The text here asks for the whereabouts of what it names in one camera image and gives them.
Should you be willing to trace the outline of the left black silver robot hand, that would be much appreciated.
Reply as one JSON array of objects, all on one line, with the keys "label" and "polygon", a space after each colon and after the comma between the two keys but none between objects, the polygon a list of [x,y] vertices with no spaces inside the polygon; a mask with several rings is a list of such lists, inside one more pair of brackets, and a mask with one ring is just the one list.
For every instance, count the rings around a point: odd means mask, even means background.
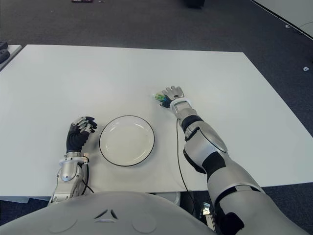
[{"label": "left black silver robot hand", "polygon": [[66,153],[81,152],[89,135],[95,132],[97,123],[93,117],[80,117],[69,127],[66,141]]}]

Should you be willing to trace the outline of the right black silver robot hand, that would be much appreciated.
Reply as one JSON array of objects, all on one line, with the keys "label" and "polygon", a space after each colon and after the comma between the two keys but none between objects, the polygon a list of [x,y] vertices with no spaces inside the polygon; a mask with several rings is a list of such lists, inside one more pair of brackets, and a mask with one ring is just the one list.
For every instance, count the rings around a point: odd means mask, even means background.
[{"label": "right black silver robot hand", "polygon": [[165,90],[162,91],[162,94],[164,96],[164,99],[161,101],[161,106],[164,108],[169,108],[170,104],[178,99],[178,98],[184,98],[184,93],[181,87],[167,87]]}]

